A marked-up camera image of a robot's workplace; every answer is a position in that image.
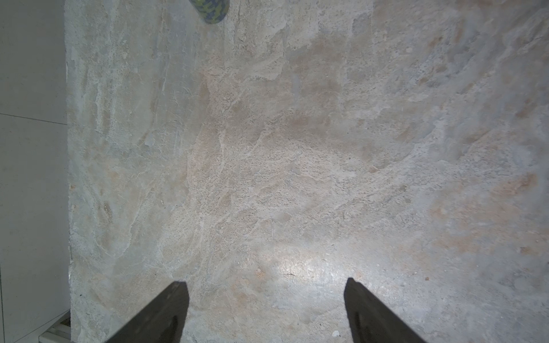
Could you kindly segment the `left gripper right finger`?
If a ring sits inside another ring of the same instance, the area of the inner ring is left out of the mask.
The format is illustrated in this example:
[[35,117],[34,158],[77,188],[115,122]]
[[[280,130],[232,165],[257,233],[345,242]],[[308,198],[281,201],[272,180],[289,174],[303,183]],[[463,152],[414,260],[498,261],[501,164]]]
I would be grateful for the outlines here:
[[363,284],[348,278],[344,290],[354,343],[426,343]]

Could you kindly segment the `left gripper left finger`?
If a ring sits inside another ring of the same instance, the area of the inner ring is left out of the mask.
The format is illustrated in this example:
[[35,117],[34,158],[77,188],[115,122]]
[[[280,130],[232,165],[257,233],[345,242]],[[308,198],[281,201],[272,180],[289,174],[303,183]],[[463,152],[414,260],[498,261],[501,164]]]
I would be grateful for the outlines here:
[[173,282],[118,330],[107,343],[179,343],[190,296],[186,282]]

